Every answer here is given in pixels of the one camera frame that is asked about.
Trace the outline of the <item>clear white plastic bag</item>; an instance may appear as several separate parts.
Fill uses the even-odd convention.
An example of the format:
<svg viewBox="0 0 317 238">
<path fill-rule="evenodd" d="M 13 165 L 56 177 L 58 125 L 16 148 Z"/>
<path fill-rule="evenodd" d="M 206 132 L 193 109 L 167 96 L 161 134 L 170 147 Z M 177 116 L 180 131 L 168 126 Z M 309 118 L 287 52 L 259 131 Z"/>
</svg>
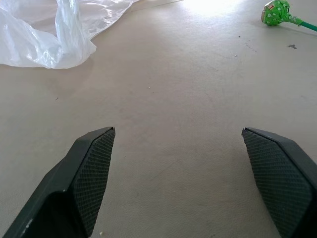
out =
<svg viewBox="0 0 317 238">
<path fill-rule="evenodd" d="M 68 69 L 139 0 L 0 0 L 0 64 Z"/>
</svg>

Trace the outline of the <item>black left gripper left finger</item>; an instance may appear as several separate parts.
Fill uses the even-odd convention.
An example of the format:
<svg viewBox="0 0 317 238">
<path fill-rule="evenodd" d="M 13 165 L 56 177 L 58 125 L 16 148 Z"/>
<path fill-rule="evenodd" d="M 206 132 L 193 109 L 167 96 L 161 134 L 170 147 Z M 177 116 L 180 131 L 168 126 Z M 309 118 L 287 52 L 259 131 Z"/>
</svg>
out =
<svg viewBox="0 0 317 238">
<path fill-rule="evenodd" d="M 90 238 L 106 191 L 114 138 L 114 127 L 105 127 L 76 139 L 2 238 Z"/>
</svg>

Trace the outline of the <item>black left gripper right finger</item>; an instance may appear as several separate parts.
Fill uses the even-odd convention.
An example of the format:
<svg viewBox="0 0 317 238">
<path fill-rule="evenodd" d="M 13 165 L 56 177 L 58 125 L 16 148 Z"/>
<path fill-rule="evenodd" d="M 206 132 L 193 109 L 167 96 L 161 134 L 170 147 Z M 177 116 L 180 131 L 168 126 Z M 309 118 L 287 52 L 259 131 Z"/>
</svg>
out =
<svg viewBox="0 0 317 238">
<path fill-rule="evenodd" d="M 256 186 L 281 238 L 317 238 L 317 163 L 293 140 L 246 127 Z"/>
</svg>

